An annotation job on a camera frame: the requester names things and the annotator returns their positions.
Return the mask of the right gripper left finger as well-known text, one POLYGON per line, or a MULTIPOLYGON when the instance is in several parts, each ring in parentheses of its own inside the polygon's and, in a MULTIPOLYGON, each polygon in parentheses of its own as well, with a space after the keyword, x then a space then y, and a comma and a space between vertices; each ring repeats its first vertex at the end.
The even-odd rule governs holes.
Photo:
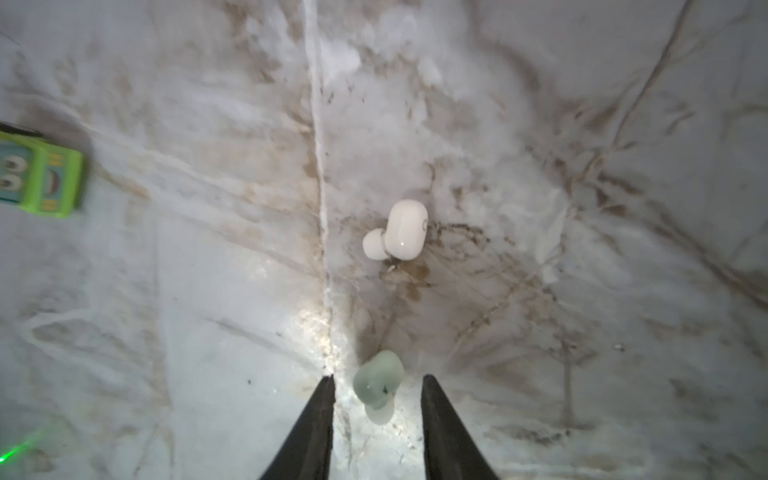
POLYGON ((334 406, 334 377, 324 376, 260 479, 328 480, 334 406))

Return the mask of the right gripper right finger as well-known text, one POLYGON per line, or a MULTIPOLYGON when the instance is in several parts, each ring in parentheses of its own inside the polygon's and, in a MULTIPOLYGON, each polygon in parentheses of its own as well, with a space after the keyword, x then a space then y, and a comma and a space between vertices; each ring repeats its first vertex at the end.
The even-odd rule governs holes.
POLYGON ((427 480, 498 480, 434 375, 421 391, 427 480))

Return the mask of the mint green earbud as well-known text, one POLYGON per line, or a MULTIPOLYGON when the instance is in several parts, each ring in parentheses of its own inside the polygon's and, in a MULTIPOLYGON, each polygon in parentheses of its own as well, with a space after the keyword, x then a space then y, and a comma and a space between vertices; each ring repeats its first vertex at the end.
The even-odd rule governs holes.
POLYGON ((394 415, 394 396, 405 378, 400 357, 382 350, 363 364, 353 379, 353 390, 363 403, 366 416, 376 425, 387 424, 394 415))

